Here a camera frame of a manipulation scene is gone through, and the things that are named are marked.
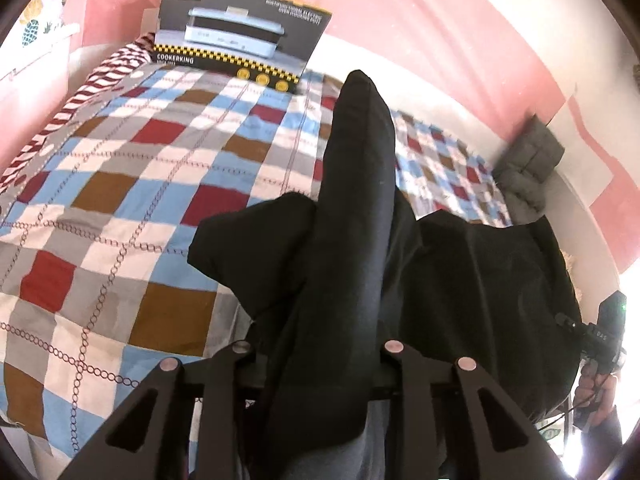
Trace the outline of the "person's right hand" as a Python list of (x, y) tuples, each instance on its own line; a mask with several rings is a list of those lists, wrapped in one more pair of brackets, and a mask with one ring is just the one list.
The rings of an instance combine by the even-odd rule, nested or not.
[(598, 369), (595, 360), (587, 360), (574, 392), (574, 422), (582, 431), (601, 425), (614, 412), (618, 374), (600, 374)]

